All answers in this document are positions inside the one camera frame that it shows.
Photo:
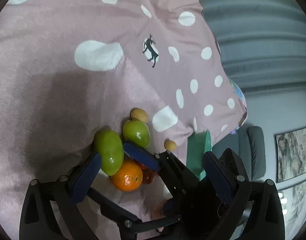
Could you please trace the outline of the orange tangerine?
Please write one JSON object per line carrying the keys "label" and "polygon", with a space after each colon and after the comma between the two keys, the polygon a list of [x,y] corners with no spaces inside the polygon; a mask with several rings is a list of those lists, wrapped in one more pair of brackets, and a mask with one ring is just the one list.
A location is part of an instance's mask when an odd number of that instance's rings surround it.
{"label": "orange tangerine", "polygon": [[119,171],[110,176],[110,181],[120,191],[134,191],[142,184],[143,172],[133,160],[124,160]]}

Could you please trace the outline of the green fruit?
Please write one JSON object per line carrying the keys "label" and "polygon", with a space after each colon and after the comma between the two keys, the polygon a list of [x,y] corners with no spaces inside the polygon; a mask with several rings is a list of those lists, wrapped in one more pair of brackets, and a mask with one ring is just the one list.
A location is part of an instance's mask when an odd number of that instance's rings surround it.
{"label": "green fruit", "polygon": [[123,137],[125,141],[146,149],[150,144],[150,131],[146,123],[141,120],[128,120],[123,126]]}

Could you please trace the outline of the large green mango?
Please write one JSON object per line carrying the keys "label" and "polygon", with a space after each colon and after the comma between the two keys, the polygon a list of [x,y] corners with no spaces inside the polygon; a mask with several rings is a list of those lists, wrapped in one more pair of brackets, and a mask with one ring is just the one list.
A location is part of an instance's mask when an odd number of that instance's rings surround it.
{"label": "large green mango", "polygon": [[120,136],[110,129],[99,131],[94,136],[94,147],[101,156],[102,171],[108,176],[115,175],[124,160],[123,143]]}

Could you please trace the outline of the small tan longan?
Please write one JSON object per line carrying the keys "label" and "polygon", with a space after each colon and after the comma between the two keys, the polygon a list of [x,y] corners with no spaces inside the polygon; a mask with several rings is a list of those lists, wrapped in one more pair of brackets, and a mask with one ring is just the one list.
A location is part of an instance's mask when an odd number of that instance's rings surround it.
{"label": "small tan longan", "polygon": [[146,111],[144,111],[141,108],[134,108],[130,112],[130,117],[131,117],[132,120],[139,120],[139,121],[142,121],[144,123],[148,122],[148,115],[147,115]]}

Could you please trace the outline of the green plastic bowl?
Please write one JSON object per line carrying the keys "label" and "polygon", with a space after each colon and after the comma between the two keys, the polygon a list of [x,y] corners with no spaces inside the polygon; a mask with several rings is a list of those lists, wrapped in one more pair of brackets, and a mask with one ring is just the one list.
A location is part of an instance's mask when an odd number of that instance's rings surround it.
{"label": "green plastic bowl", "polygon": [[188,137],[186,166],[199,181],[206,176],[202,158],[203,154],[208,151],[212,151],[211,134],[208,130],[193,133]]}

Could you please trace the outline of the grey sofa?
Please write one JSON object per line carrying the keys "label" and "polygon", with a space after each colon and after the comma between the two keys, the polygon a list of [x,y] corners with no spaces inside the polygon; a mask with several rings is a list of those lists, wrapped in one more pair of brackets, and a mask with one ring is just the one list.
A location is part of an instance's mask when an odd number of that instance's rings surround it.
{"label": "grey sofa", "polygon": [[235,134],[228,134],[213,146],[212,152],[220,158],[227,148],[242,159],[249,180],[260,181],[264,177],[266,173],[265,143],[261,127],[239,128]]}

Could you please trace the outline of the framed ink painting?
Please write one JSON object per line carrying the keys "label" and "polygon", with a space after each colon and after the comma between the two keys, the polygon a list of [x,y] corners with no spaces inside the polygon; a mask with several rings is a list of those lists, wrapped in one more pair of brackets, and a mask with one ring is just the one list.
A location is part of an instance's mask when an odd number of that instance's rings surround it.
{"label": "framed ink painting", "polygon": [[306,127],[275,135],[277,182],[306,173]]}

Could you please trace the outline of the pink polka dot cloth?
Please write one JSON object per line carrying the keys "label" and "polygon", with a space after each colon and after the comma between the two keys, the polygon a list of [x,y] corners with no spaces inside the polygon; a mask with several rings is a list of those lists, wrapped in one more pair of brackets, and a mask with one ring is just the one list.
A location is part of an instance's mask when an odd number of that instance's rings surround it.
{"label": "pink polka dot cloth", "polygon": [[149,150],[213,142],[246,108],[200,0],[8,0],[0,12],[0,225],[19,237],[30,180],[78,165],[102,128],[148,114]]}

